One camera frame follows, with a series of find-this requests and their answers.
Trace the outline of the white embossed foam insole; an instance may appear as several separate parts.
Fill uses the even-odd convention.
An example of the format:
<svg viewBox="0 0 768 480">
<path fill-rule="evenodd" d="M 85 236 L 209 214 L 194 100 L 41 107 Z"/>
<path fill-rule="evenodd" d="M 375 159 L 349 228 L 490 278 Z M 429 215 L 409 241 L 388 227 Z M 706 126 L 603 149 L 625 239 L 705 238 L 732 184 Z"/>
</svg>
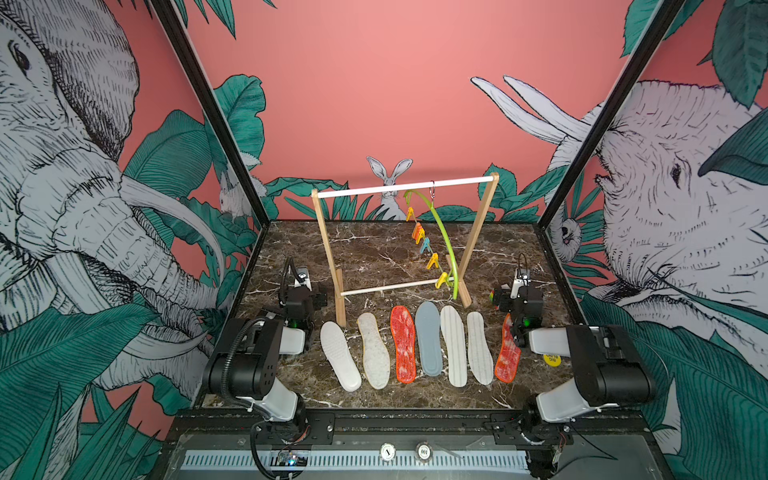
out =
<svg viewBox="0 0 768 480">
<path fill-rule="evenodd" d="M 341 327 L 333 321 L 325 322 L 320 330 L 320 343 L 341 387 L 347 392 L 358 390 L 362 378 Z"/>
</svg>

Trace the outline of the orange-edged felt insole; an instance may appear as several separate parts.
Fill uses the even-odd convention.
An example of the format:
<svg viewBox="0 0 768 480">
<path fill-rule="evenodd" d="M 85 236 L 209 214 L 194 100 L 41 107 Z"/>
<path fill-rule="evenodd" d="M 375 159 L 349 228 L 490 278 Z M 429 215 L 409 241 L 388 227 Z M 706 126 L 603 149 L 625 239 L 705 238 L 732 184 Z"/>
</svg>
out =
<svg viewBox="0 0 768 480">
<path fill-rule="evenodd" d="M 390 330 L 395 345 L 396 378 L 410 384 L 416 378 L 415 324 L 405 306 L 395 306 L 390 314 Z"/>
<path fill-rule="evenodd" d="M 513 326 L 511 314 L 507 313 L 502 325 L 501 349 L 494 368 L 495 377 L 507 384 L 515 380 L 522 355 L 521 349 L 515 343 Z"/>
</svg>

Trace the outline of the white thin insole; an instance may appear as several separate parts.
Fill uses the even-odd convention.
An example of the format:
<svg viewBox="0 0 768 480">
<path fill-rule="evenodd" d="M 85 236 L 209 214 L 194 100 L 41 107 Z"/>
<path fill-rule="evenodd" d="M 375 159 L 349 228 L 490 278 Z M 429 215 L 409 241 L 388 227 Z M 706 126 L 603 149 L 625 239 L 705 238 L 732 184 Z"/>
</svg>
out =
<svg viewBox="0 0 768 480">
<path fill-rule="evenodd" d="M 481 313 L 470 312 L 467 316 L 468 361 L 478 383 L 490 385 L 494 378 L 494 363 L 485 336 L 485 322 Z"/>
</svg>

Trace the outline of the white striped fabric insole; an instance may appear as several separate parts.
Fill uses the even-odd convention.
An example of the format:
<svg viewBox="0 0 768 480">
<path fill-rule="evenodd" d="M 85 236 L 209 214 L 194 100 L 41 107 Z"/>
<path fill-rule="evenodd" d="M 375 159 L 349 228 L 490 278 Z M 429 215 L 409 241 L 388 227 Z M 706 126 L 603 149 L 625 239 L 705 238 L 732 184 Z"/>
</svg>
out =
<svg viewBox="0 0 768 480">
<path fill-rule="evenodd" d="M 441 309 L 440 326 L 447 349 L 449 382 L 454 387 L 464 387 L 467 384 L 466 334 L 461 316 L 453 306 Z"/>
</svg>

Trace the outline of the yellow-edged felt insole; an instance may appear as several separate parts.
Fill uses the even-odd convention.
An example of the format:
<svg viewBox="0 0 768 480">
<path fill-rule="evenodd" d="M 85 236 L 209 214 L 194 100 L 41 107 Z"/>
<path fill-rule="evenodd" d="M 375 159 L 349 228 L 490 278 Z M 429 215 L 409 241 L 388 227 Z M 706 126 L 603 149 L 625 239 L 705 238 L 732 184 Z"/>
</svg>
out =
<svg viewBox="0 0 768 480">
<path fill-rule="evenodd" d="M 389 383 L 391 363 L 376 317 L 372 313 L 363 313 L 358 317 L 357 325 L 363 342 L 365 376 L 373 389 L 382 390 Z"/>
</svg>

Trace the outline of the grey bubbled foam insole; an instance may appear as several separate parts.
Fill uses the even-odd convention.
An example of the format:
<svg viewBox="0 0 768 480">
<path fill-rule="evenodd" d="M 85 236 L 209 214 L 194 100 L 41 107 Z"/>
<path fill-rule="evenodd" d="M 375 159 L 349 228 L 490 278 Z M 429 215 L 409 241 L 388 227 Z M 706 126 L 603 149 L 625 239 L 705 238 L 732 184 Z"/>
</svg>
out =
<svg viewBox="0 0 768 480">
<path fill-rule="evenodd" d="M 416 311 L 415 328 L 420 354 L 420 363 L 425 375 L 438 376 L 443 369 L 440 345 L 440 315 L 437 306 L 422 302 Z"/>
</svg>

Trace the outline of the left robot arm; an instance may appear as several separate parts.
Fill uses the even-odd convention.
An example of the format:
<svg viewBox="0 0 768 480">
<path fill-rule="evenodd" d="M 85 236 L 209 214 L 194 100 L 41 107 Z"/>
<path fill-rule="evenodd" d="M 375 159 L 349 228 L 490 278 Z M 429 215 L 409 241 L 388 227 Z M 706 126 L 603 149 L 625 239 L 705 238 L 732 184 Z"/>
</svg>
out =
<svg viewBox="0 0 768 480">
<path fill-rule="evenodd" d="M 257 433 L 276 435 L 286 445 L 309 435 L 305 402 L 278 378 L 283 356 L 307 352 L 314 314 L 327 305 L 327 292 L 314 288 L 309 271 L 291 256 L 283 263 L 278 300 L 253 318 L 226 322 L 202 377 L 202 392 L 223 400 L 226 407 L 257 414 Z"/>
</svg>

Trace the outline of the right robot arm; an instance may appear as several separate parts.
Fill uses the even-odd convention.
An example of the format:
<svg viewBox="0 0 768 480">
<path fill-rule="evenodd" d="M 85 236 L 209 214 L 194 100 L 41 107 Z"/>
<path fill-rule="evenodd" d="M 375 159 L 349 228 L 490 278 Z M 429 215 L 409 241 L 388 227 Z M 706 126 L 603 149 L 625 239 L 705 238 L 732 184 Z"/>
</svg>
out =
<svg viewBox="0 0 768 480">
<path fill-rule="evenodd" d="M 648 403 L 656 396 L 653 380 L 626 330 L 618 325 L 542 326 L 543 293 L 516 280 L 489 295 L 505 314 L 502 344 L 494 376 L 512 382 L 522 351 L 568 358 L 573 377 L 544 393 L 531 396 L 517 417 L 523 440 L 533 445 L 563 442 L 565 425 L 604 408 Z"/>
</svg>

